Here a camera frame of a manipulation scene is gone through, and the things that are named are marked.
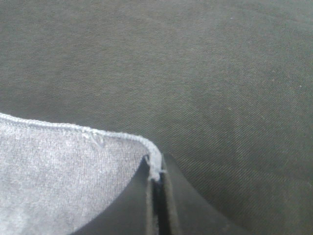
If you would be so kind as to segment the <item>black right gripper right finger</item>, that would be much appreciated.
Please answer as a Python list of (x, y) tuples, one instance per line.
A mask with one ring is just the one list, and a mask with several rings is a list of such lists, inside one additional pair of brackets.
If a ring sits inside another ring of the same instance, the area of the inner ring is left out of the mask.
[(174, 158), (162, 158), (158, 184), (160, 235), (243, 235), (245, 230), (211, 206), (188, 182)]

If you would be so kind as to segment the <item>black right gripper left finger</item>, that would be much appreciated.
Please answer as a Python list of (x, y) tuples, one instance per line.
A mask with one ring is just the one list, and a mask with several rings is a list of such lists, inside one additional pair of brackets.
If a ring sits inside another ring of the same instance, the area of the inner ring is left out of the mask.
[(91, 222), (74, 235), (157, 235), (159, 183), (149, 179), (149, 155), (144, 155), (126, 188)]

